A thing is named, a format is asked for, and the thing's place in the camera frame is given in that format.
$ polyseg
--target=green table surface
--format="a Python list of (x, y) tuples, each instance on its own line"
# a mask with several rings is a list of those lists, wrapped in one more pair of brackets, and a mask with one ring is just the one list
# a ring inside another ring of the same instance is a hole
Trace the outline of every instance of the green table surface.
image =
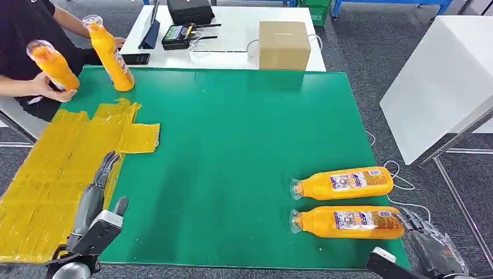
[(161, 124), (159, 147), (125, 158), (112, 199), (127, 196), (123, 230), (103, 262), (287, 269), (364, 269), (380, 246), (409, 267), (400, 239), (293, 234), (290, 210), (387, 205), (385, 196), (293, 200), (290, 181), (375, 161), (344, 73), (131, 69), (135, 88), (113, 89), (87, 67), (62, 108), (90, 116), (125, 97), (136, 123)]

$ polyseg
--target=gray carpet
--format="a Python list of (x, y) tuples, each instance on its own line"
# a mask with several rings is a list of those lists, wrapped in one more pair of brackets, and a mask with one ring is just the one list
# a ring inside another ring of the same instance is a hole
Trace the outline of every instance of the gray carpet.
[[(64, 0), (54, 1), (60, 7), (78, 17), (98, 14), (105, 19), (105, 27), (116, 36), (126, 36), (132, 22), (142, 7), (139, 0)], [(274, 2), (219, 1), (218, 5), (274, 5)], [(455, 3), (448, 13), (460, 8)], [(378, 102), (385, 94), (401, 67), (406, 62), (421, 37), (429, 28), (429, 19), (437, 11), (434, 5), (420, 9), (416, 5), (386, 5), (344, 3), (340, 18), (333, 23), (327, 21), (325, 27), (316, 31), (324, 41), (323, 57), (329, 71), (345, 71), (358, 104), (367, 130), (376, 135), (373, 147), (378, 164), (396, 160), (404, 166), (399, 150), (380, 110)], [(89, 40), (71, 35), (79, 47), (89, 47)], [(0, 128), (0, 141), (18, 139), (8, 128)], [(491, 148), (490, 135), (473, 135), (462, 146)], [(0, 149), (0, 193), (8, 186), (18, 166), (27, 155), (22, 149)], [(488, 156), (445, 155), (443, 164), (456, 186), (463, 194), (466, 205), (483, 236), (493, 249), (493, 224), (489, 219), (488, 194), (493, 194), (489, 186), (493, 177), (488, 169), (493, 165)], [(395, 189), (390, 197), (396, 201), (418, 203), (431, 210), (432, 221), (447, 232), (466, 259), (471, 271), (487, 274), (491, 270), (484, 256), (473, 241), (465, 219), (447, 190), (438, 169), (433, 163), (420, 169), (416, 166), (403, 167), (400, 175), (417, 186), (413, 192)], [(425, 212), (416, 209), (425, 216)], [(416, 257), (404, 238), (410, 261), (417, 267)], [(41, 278), (44, 268), (32, 264), (9, 266), (0, 278)], [(95, 278), (377, 278), (374, 274), (362, 271), (298, 271), (298, 270), (251, 270), (251, 269), (210, 269), (197, 267), (105, 265)]]

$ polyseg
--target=smartphone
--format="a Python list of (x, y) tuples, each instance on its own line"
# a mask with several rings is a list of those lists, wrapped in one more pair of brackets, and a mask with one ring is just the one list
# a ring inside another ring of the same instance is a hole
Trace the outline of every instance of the smartphone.
[(122, 57), (127, 65), (147, 65), (151, 55), (148, 53), (122, 54)]

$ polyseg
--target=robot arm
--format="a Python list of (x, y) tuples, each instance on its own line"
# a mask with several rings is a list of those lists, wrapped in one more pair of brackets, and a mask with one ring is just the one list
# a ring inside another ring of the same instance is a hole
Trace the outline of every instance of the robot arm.
[(93, 181), (83, 191), (67, 244), (60, 245), (53, 259), (46, 262), (46, 279), (89, 279), (99, 271), (98, 256), (120, 234), (128, 200), (121, 197), (112, 212), (103, 210), (104, 190), (114, 163), (120, 159), (115, 151), (103, 159)]
[(411, 241), (420, 261), (421, 273), (397, 266), (378, 251), (372, 252), (367, 268), (383, 278), (473, 278), (459, 251), (447, 234), (406, 208), (396, 214)]

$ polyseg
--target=orange bottle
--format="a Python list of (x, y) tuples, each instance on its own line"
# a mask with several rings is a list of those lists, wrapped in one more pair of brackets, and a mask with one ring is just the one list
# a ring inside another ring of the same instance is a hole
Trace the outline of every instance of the orange bottle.
[(393, 186), (385, 167), (360, 167), (317, 173), (305, 180), (293, 178), (291, 193), (295, 199), (309, 196), (323, 201), (385, 195)]
[(67, 60), (49, 42), (31, 41), (27, 45), (26, 52), (58, 89), (78, 89), (80, 83), (70, 69)]
[(319, 237), (394, 239), (404, 227), (389, 206), (321, 206), (308, 212), (293, 210), (291, 231), (309, 231)]
[(103, 19), (97, 15), (90, 15), (83, 18), (82, 23), (89, 30), (92, 46), (113, 81), (115, 89), (124, 92), (134, 88), (134, 76), (115, 46), (115, 38), (104, 28)]

